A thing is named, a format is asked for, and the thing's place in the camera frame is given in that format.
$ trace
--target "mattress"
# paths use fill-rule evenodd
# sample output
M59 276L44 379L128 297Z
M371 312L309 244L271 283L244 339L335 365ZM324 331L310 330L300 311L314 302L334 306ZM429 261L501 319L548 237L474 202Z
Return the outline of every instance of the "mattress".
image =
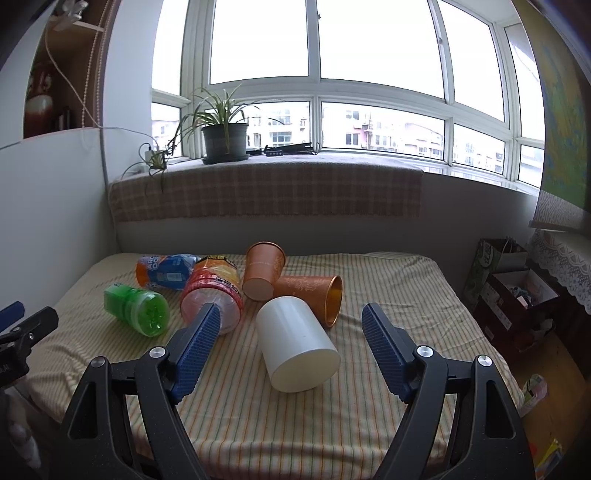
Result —
M103 311L103 290L114 282L136 285L139 255L119 254L94 265L57 303L59 328L37 344L28 364L34 402L60 421L88 363L141 356L166 344L183 327L179 293L163 292L171 306L169 330L146 338ZM245 257L230 259L243 271ZM218 478L370 478L404 414L363 337L363 306L379 303L390 320L417 344L448 358L472 361L489 355L517 406L523 396L507 364L491 346L445 281L437 264L418 255L379 252L288 257L284 274L343 279L343 303L328 334L342 356L323 385L284 394L271 387L257 348L254 317L261 303L246 300L243 318L215 343L195 391L178 412L208 473ZM455 396L447 395L431 458L441 458L452 426ZM150 455L136 397L128 398L137 450Z

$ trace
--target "blue gripper pad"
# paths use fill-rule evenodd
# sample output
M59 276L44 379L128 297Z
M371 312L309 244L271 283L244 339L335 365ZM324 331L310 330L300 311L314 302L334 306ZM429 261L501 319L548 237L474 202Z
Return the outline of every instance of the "blue gripper pad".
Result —
M25 316L25 307L21 302L16 301L0 310L0 332L10 327Z
M390 323L377 303L363 308L361 326L388 389L403 402L409 402L414 394L410 382L415 377L416 345L405 330Z
M174 384L170 389L175 404L195 389L219 332L220 311L217 305L206 303L175 342L174 350L168 357L169 362L176 365Z

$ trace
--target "copper cup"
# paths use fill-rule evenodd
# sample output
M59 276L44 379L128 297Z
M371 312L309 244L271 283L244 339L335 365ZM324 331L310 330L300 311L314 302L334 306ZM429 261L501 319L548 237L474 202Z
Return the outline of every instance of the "copper cup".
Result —
M285 266L285 253L279 245L258 242L246 252L246 268L242 291L251 300L267 301L273 298L275 282Z
M343 281L334 277L281 277L275 283L275 297L298 297L304 300L320 324L331 328L339 315Z

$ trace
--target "ceiling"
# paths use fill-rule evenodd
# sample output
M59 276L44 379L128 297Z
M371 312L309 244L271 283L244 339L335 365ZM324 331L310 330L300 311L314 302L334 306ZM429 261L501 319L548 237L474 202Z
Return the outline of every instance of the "ceiling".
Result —
M456 2L490 22L501 22L517 16L511 0L456 0Z

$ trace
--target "paper cup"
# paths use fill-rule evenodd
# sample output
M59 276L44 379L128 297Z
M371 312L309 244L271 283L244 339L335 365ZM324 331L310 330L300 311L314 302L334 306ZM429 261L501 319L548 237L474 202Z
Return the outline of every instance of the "paper cup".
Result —
M246 252L246 268L242 291L251 300L267 301L273 298L275 282L285 265L285 253L271 242L254 244Z
M334 277L283 276L275 283L274 297L298 297L304 300L320 324L331 328L339 315L343 281Z
M339 353L304 300L273 299L261 307L255 323L273 388L309 390L339 369Z

